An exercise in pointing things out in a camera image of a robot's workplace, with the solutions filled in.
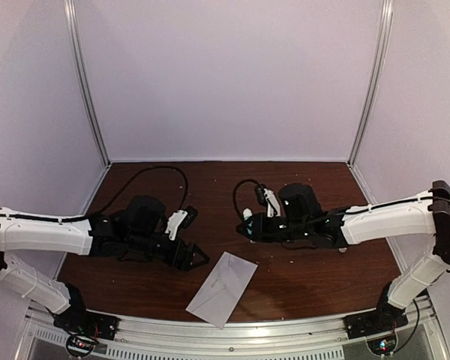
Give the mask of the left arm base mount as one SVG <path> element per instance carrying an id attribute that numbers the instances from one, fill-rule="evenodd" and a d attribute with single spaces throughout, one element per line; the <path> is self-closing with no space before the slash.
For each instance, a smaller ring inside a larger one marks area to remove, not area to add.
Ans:
<path id="1" fill-rule="evenodd" d="M 73 359 L 83 359 L 94 353 L 104 353 L 104 341 L 113 341 L 119 327 L 119 318 L 96 312 L 87 312 L 85 322 L 52 313 L 53 325 L 67 334 L 64 348 Z"/>

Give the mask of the white green glue stick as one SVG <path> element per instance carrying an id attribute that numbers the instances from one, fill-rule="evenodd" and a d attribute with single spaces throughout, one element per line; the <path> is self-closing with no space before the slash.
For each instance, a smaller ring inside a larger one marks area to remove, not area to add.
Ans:
<path id="1" fill-rule="evenodd" d="M 257 225 L 257 221 L 260 219 L 258 214 L 254 214 L 250 208 L 245 208 L 242 212 L 243 215 L 243 228 L 249 229 L 254 232 L 254 227 Z"/>

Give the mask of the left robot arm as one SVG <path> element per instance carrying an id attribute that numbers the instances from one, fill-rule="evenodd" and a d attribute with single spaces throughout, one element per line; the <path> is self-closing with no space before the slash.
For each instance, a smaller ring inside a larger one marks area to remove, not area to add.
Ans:
<path id="1" fill-rule="evenodd" d="M 165 205 L 153 196 L 135 196 L 113 214 L 47 217 L 0 206 L 0 282 L 44 306 L 77 333 L 93 325 L 81 292 L 52 280 L 25 264 L 11 251 L 60 251 L 87 257 L 115 257 L 146 262 L 158 259 L 187 272 L 209 263 L 195 243 L 179 238 L 198 211 L 188 206 L 166 216 Z"/>

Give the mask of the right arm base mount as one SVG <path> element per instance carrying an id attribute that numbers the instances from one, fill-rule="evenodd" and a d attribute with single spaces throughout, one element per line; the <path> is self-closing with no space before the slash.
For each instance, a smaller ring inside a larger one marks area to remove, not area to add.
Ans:
<path id="1" fill-rule="evenodd" d="M 393 354 L 398 348 L 396 331 L 408 324 L 405 315 L 393 319 L 388 315 L 379 315 L 376 310 L 348 315 L 343 321 L 348 338 L 364 338 L 368 350 L 379 357 Z"/>

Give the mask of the grey envelope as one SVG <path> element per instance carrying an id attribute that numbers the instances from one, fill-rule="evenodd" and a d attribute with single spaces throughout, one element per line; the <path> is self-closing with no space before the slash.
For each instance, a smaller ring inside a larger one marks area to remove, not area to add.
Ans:
<path id="1" fill-rule="evenodd" d="M 223 252 L 185 310 L 222 329 L 251 282 L 258 265 Z"/>

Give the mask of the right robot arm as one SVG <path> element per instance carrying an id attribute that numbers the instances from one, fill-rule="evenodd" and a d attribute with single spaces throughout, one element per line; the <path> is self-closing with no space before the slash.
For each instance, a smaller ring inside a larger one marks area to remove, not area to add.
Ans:
<path id="1" fill-rule="evenodd" d="M 450 272 L 450 186 L 434 181 L 431 189 L 376 205 L 354 205 L 325 211 L 314 189 L 292 183 L 277 193 L 256 182 L 254 191 L 264 212 L 240 211 L 238 234 L 251 242 L 308 241 L 312 248 L 346 250 L 364 242 L 413 234 L 434 243 L 409 268 L 384 286 L 369 323 L 385 331 L 398 314 L 446 272 Z"/>

